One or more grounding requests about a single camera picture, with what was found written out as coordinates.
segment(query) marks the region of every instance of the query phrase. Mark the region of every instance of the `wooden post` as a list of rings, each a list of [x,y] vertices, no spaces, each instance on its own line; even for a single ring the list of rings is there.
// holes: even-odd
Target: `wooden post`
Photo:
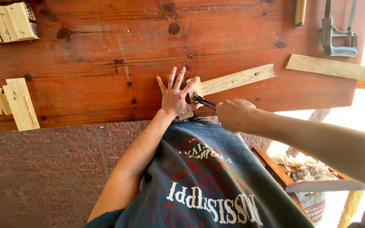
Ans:
[[[356,214],[364,191],[350,191],[343,207],[337,228],[346,228],[351,223],[352,217]]]

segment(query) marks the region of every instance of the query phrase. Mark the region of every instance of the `wooden workbench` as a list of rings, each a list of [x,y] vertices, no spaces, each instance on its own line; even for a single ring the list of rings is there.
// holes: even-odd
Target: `wooden workbench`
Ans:
[[[243,98],[266,111],[350,106],[357,81],[285,69],[290,54],[327,58],[320,44],[325,0],[307,3],[294,27],[295,0],[112,1],[38,0],[32,5],[40,40],[0,44],[0,86],[27,80],[41,127],[150,120],[161,106],[156,76],[187,66],[201,81],[275,64],[277,77],[207,96]],[[351,1],[333,1],[339,30]],[[365,1],[352,29],[361,63]],[[201,107],[196,116],[215,115]],[[0,115],[0,131],[16,129]]]

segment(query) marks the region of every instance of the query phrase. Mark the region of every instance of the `right hand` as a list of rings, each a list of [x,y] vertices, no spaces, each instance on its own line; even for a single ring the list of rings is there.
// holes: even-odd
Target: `right hand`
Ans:
[[[226,100],[216,105],[216,115],[222,127],[233,133],[246,131],[247,123],[251,125],[251,118],[257,110],[254,104],[244,99]]]

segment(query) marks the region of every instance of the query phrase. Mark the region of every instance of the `person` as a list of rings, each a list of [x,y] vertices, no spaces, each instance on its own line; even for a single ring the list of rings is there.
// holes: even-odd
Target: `person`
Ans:
[[[238,132],[285,143],[365,183],[364,132],[238,99],[216,106],[221,125],[173,121],[199,107],[185,101],[197,77],[180,90],[184,73],[185,67],[174,83],[173,67],[167,88],[157,77],[161,109],[119,159],[85,228],[313,227]],[[365,213],[350,227],[365,227]]]

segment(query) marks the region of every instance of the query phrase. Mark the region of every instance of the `wooden crate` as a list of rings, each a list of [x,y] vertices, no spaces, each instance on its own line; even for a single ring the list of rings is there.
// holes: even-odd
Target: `wooden crate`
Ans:
[[[295,182],[285,173],[283,168],[276,164],[267,155],[263,149],[253,147],[251,150],[256,153],[260,160],[265,164],[266,170],[286,192],[357,191],[365,189],[365,184],[357,182],[330,167],[329,170],[331,172],[337,173],[337,178],[339,178],[338,180]]]

